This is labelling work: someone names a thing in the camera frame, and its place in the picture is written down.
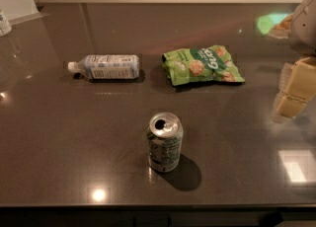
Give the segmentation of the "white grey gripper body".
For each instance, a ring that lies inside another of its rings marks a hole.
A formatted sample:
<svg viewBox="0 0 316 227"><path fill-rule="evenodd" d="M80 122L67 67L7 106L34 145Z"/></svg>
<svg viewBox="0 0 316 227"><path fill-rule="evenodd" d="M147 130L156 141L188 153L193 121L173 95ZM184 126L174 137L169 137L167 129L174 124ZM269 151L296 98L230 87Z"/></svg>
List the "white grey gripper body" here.
<svg viewBox="0 0 316 227"><path fill-rule="evenodd" d="M316 0L303 0L296 7L290 24L289 43L302 55L316 55Z"/></svg>

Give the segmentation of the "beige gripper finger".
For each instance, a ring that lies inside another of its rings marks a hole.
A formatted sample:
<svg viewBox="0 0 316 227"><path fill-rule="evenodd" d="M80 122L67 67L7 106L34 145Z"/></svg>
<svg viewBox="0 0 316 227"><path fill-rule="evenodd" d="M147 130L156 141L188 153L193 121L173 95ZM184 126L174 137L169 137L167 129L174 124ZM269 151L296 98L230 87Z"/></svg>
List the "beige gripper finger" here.
<svg viewBox="0 0 316 227"><path fill-rule="evenodd" d="M316 96L316 58L301 57L281 69L275 98L275 118L295 118Z"/></svg>

